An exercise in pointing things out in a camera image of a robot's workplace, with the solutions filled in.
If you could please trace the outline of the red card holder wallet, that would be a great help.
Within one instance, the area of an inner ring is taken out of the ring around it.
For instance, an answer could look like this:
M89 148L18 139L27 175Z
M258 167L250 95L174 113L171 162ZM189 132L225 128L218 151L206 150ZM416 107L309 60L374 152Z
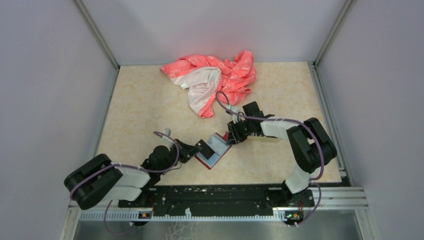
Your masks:
M225 132L224 135L215 132L208 140L204 140L215 152L209 160L198 158L197 155L194 157L208 170L211 170L231 148L231 145L227 144L228 135L228 132Z

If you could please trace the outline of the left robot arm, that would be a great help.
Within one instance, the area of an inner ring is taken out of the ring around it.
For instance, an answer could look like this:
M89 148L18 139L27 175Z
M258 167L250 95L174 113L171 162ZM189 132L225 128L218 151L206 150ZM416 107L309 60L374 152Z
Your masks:
M129 201L138 207L149 203L147 191L178 163L186 163L202 150L199 143L189 145L175 140L170 146L159 145L141 166L113 163L104 153L74 170L64 186L82 210L105 201Z

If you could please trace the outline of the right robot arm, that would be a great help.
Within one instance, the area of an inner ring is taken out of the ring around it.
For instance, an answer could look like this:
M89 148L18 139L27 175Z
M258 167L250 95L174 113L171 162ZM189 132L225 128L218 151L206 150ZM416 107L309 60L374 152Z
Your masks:
M295 206L302 193L309 187L313 174L323 175L324 166L336 158L337 149L321 122L311 117L303 122L264 115L253 101L239 109L226 105L226 113L232 116L228 122L228 145L237 145L247 139L287 140L296 162L291 175L282 183L276 200L287 206Z

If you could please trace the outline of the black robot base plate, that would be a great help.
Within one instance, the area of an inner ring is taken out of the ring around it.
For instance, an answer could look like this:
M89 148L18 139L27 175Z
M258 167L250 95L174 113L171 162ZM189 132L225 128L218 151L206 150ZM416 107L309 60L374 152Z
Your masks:
M155 217L183 216L189 209L194 217L271 216L274 208L315 206L310 189L290 193L279 184L157 185L136 200L119 200L120 208L154 208Z

